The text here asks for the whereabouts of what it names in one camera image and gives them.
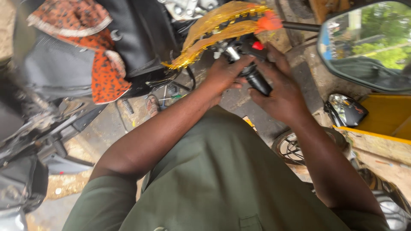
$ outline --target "hand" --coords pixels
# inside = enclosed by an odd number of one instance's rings
[[[207,77],[200,85],[212,93],[214,105],[219,103],[221,94],[228,88],[242,88],[242,83],[247,83],[245,78],[238,77],[238,74],[250,65],[254,56],[243,55],[233,64],[229,64],[225,57],[218,58],[208,70]]]
[[[276,120],[290,127],[299,124],[302,119],[311,117],[298,84],[292,79],[290,64],[284,54],[267,43],[269,55],[276,62],[254,60],[258,70],[273,82],[273,90],[268,97],[254,88],[249,88],[252,100]]]

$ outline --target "person's left hand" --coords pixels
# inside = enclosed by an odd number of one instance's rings
[[[243,55],[233,64],[229,64],[225,57],[218,58],[211,68],[208,70],[207,77],[200,85],[206,88],[207,91],[215,94],[215,101],[218,104],[221,99],[221,94],[228,88],[242,88],[242,83],[247,83],[247,80],[238,77],[238,74],[250,65],[254,60],[254,56]]]

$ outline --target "person's right hand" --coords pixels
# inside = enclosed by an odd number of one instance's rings
[[[248,92],[252,100],[276,120],[292,127],[301,120],[311,117],[298,84],[292,79],[290,64],[284,54],[266,43],[269,55],[275,63],[254,60],[260,73],[273,82],[273,90],[268,97],[254,88]]]

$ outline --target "black handlebar grip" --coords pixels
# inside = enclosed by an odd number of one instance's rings
[[[257,89],[265,96],[268,96],[272,91],[272,88],[267,83],[266,79],[264,79],[264,77],[257,70],[252,71],[250,74],[246,75],[245,78],[252,88]]]

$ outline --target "leopard print fabric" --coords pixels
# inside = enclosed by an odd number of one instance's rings
[[[47,0],[27,19],[29,25],[74,46],[93,50],[92,97],[95,104],[115,101],[131,86],[125,65],[106,28],[108,12],[92,0]]]

